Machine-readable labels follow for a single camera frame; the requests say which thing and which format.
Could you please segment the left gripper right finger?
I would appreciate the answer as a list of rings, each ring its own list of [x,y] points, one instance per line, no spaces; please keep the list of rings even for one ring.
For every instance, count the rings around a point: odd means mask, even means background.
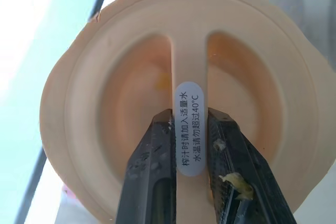
[[[296,223],[270,166],[226,113],[208,111],[207,168],[217,223]]]

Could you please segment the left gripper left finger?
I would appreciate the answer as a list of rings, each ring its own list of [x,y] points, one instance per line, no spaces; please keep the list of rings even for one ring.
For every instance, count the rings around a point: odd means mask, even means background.
[[[117,223],[176,222],[176,140],[171,109],[155,115],[127,163]]]

